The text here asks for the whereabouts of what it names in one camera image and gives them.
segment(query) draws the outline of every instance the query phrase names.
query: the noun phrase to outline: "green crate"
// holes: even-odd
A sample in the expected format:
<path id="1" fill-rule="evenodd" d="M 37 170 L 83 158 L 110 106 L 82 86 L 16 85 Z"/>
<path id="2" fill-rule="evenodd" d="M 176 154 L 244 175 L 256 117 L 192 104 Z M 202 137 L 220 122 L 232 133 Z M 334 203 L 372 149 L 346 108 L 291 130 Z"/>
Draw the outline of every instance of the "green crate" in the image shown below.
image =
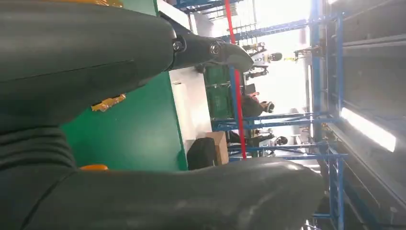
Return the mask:
<path id="1" fill-rule="evenodd" d="M 227 83 L 230 81 L 228 66 L 209 66 L 204 73 L 204 82 L 207 86 Z"/>
<path id="2" fill-rule="evenodd" d="M 211 118 L 231 118 L 233 106 L 230 88 L 227 86 L 206 88 L 207 102 Z"/>

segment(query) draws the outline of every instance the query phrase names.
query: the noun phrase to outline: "blue metal rack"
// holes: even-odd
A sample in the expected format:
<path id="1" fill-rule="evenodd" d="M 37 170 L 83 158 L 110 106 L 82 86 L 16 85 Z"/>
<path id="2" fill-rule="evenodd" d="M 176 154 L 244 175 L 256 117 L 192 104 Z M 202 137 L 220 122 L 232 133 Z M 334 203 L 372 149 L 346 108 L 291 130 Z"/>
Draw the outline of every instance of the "blue metal rack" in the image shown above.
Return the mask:
<path id="1" fill-rule="evenodd" d="M 285 31 L 291 31 L 296 29 L 310 27 L 311 46 L 322 46 L 320 44 L 320 28 L 321 25 L 325 25 L 326 30 L 326 55 L 325 69 L 327 70 L 327 88 L 322 89 L 322 73 L 321 73 L 321 59 L 317 56 L 312 56 L 312 78 L 313 88 L 313 112 L 304 114 L 282 114 L 282 115 L 270 115 L 263 117 L 246 117 L 243 118 L 244 129 L 256 129 L 263 127 L 279 127 L 279 126 L 308 126 L 314 125 L 314 140 L 316 143 L 304 144 L 304 145 L 289 145 L 289 146 L 271 146 L 271 147 L 247 147 L 248 152 L 258 150 L 285 150 L 295 153 L 301 153 L 299 156 L 279 156 L 286 160 L 313 160 L 323 159 L 327 163 L 328 177 L 329 177 L 329 199 L 330 199 L 330 211 L 329 213 L 316 213 L 313 215 L 316 219 L 331 219 L 333 226 L 336 230 L 344 230 L 344 160 L 346 154 L 339 154 L 334 149 L 333 143 L 327 143 L 322 139 L 322 123 L 337 123 L 341 122 L 340 112 L 343 102 L 343 15 L 331 15 L 331 16 L 319 16 L 319 2 L 313 0 L 311 19 L 299 20 L 290 23 L 284 23 L 280 25 L 269 26 L 266 28 L 260 28 L 248 32 L 242 32 L 235 34 L 236 40 L 249 39 L 253 37 L 259 37 L 264 35 L 271 35 L 275 33 L 281 33 Z M 229 41 L 229 36 L 223 36 L 221 39 Z M 336 96 L 333 100 L 334 104 L 327 106 L 327 111 L 322 111 L 322 92 L 328 94 L 334 93 Z M 233 106 L 236 108 L 235 90 L 232 90 Z M 284 119 L 287 120 L 272 122 L 272 119 Z M 238 129 L 236 119 L 222 119 L 213 121 L 214 131 L 229 131 Z M 303 154 L 298 149 L 308 148 L 309 153 Z M 239 160 L 240 149 L 231 147 L 230 160 Z"/>
<path id="2" fill-rule="evenodd" d="M 230 0 L 230 3 L 235 3 L 239 2 L 242 0 Z M 198 11 L 202 10 L 208 10 L 214 7 L 222 6 L 224 5 L 224 0 L 177 0 L 176 4 L 174 7 L 181 9 L 189 6 L 199 6 L 199 7 L 205 7 L 201 8 Z"/>

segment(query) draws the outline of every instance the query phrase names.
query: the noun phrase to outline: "bolt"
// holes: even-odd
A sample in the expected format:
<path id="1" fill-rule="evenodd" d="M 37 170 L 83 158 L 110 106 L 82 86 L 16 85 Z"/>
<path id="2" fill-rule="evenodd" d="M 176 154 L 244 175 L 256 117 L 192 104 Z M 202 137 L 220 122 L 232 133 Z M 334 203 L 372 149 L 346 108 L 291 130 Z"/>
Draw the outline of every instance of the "bolt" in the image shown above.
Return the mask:
<path id="1" fill-rule="evenodd" d="M 179 51 L 181 48 L 182 48 L 182 42 L 174 42 L 173 43 L 173 50 L 175 51 L 175 52 L 177 52 L 177 51 Z"/>
<path id="2" fill-rule="evenodd" d="M 220 53 L 220 47 L 217 42 L 213 42 L 210 46 L 210 53 L 214 55 L 218 55 Z"/>

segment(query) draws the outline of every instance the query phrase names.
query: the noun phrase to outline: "cardboard box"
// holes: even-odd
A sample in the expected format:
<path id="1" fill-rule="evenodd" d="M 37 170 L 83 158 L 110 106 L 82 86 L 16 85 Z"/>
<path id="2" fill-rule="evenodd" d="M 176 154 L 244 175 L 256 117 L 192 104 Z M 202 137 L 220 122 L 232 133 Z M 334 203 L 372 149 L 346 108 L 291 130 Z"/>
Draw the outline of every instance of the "cardboard box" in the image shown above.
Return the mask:
<path id="1" fill-rule="evenodd" d="M 226 133 L 224 131 L 210 132 L 210 133 L 206 133 L 206 137 L 214 139 L 216 155 L 217 155 L 217 164 L 216 165 L 227 164 L 228 163 L 228 149 L 227 149 Z"/>

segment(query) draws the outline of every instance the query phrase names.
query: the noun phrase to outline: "red rope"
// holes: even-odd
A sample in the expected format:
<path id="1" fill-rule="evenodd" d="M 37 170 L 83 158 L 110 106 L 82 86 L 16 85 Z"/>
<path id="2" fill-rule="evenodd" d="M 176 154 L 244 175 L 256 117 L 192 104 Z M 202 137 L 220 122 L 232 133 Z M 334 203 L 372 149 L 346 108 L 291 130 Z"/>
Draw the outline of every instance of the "red rope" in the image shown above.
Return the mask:
<path id="1" fill-rule="evenodd" d="M 231 11 L 230 11 L 230 0 L 225 0 L 226 3 L 226 14 L 228 20 L 228 29 L 230 30 L 230 40 L 232 44 L 236 43 L 236 37 L 234 36 L 233 24 L 231 22 Z M 236 78 L 236 100 L 237 100 L 237 121 L 238 121 L 238 132 L 240 134 L 241 142 L 241 154 L 242 158 L 247 158 L 247 149 L 245 147 L 245 135 L 244 135 L 244 125 L 242 123 L 242 108 L 241 108 L 241 90 L 240 90 L 240 72 L 235 69 Z"/>

